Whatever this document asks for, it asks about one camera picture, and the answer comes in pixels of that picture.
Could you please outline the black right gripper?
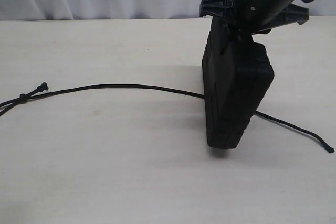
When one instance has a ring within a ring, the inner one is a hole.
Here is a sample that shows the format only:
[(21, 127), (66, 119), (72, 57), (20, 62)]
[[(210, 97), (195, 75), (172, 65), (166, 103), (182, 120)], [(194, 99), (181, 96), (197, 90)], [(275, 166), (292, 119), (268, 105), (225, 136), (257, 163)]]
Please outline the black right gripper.
[(231, 26), (253, 34), (309, 19), (309, 10), (294, 0), (201, 0), (200, 16), (222, 19)]

